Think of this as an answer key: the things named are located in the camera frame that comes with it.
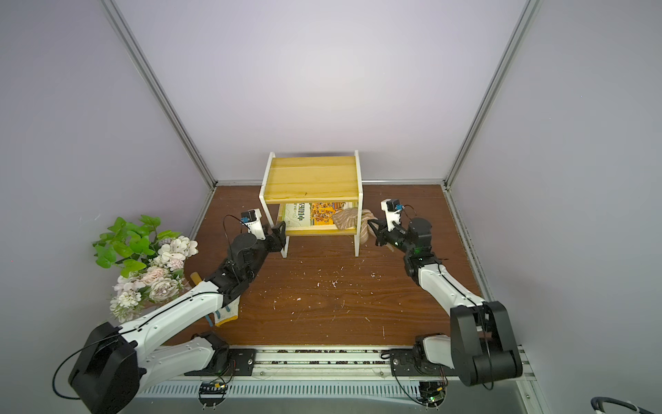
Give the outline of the beige striped cloth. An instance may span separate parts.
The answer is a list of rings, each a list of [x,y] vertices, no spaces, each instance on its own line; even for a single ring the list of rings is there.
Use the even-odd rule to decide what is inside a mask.
[[[339,230],[358,229],[360,243],[367,243],[370,236],[375,236],[368,222],[376,217],[370,210],[362,210],[358,213],[357,208],[340,210],[332,215],[335,227]]]

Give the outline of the white metal yellow wood bookshelf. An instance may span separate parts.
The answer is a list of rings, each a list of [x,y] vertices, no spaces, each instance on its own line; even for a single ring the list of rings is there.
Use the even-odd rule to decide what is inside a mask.
[[[364,192],[359,152],[343,156],[285,158],[277,157],[272,152],[265,168],[259,199],[272,226],[278,224],[282,217],[271,214],[271,205],[283,209],[287,204],[296,203],[350,202],[361,213]],[[358,229],[288,229],[282,257],[287,256],[290,238],[293,236],[353,236],[354,254],[360,254]]]

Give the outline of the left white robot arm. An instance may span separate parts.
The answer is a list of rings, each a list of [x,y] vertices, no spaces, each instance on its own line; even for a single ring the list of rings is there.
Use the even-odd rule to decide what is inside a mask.
[[[238,313],[240,296],[255,280],[267,256],[284,249],[286,225],[252,223],[234,238],[217,271],[171,303],[120,326],[104,323],[74,353],[68,383],[92,413],[117,413],[137,393],[192,372],[216,373],[229,346],[214,332],[177,346],[166,342],[210,314],[217,321]]]

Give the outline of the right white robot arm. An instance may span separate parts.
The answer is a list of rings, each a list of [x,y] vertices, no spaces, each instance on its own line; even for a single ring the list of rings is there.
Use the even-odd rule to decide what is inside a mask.
[[[408,276],[441,306],[450,318],[451,333],[425,336],[422,355],[433,364],[450,367],[466,386],[491,385],[523,374],[517,340],[505,306],[472,293],[453,277],[432,249],[432,226],[416,217],[408,228],[371,219],[378,246],[403,252]]]

